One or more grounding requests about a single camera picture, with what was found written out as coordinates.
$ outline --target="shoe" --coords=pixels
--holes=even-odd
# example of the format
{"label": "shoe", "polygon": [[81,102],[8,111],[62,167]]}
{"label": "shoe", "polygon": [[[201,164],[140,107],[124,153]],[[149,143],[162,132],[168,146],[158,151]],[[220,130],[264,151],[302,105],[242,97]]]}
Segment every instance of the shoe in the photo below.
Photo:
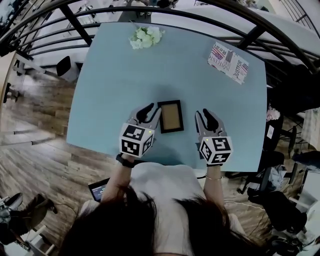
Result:
{"label": "shoe", "polygon": [[36,195],[37,198],[37,204],[41,204],[42,202],[44,202],[46,199],[42,196],[42,194],[37,194]]}
{"label": "shoe", "polygon": [[17,100],[18,100],[19,96],[20,96],[20,92],[18,92],[18,93],[17,93],[17,95],[16,95],[16,96],[14,96],[14,102],[17,102]]}
{"label": "shoe", "polygon": [[55,207],[54,202],[52,202],[50,199],[49,199],[48,201],[49,201],[49,202],[48,202],[48,209],[49,209],[50,211],[52,211],[54,214],[57,214],[57,213],[58,213],[58,210],[57,210],[57,208]]}

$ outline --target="flower bouquet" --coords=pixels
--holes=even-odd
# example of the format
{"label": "flower bouquet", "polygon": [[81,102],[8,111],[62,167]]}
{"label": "flower bouquet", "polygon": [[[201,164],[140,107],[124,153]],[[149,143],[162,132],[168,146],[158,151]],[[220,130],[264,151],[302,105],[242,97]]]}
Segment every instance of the flower bouquet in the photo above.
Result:
{"label": "flower bouquet", "polygon": [[157,26],[139,27],[129,41],[133,49],[149,48],[159,43],[164,33]]}

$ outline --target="laptop screen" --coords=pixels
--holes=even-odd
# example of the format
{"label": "laptop screen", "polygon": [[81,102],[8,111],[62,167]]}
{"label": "laptop screen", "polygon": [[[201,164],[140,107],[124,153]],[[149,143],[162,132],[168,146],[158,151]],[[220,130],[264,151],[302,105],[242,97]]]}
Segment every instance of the laptop screen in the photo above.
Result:
{"label": "laptop screen", "polygon": [[107,179],[104,179],[104,180],[101,180],[99,182],[96,182],[96,183],[89,185],[90,192],[91,192],[93,199],[95,201],[101,202],[102,194],[104,193],[104,190],[106,188],[106,185],[107,185],[109,179],[110,178],[107,178]]}

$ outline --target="black wrist strap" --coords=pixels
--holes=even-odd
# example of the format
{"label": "black wrist strap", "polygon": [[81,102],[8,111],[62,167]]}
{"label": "black wrist strap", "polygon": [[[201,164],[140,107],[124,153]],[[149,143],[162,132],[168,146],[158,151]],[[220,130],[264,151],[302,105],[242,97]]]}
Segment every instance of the black wrist strap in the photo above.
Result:
{"label": "black wrist strap", "polygon": [[129,162],[128,160],[123,159],[123,158],[121,157],[122,155],[123,155],[122,153],[118,154],[115,159],[116,159],[119,163],[121,163],[124,167],[128,167],[128,168],[133,168],[133,167],[135,167],[135,163],[134,163],[134,162]]}
{"label": "black wrist strap", "polygon": [[207,164],[207,167],[211,167],[211,166],[222,166],[222,163],[217,163],[217,164]]}

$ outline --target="picture frame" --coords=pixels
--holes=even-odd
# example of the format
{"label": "picture frame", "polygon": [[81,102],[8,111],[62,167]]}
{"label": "picture frame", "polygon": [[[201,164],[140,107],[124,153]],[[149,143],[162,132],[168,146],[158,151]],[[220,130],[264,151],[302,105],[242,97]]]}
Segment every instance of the picture frame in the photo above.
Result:
{"label": "picture frame", "polygon": [[180,100],[160,101],[161,108],[160,129],[162,134],[180,132],[184,130]]}

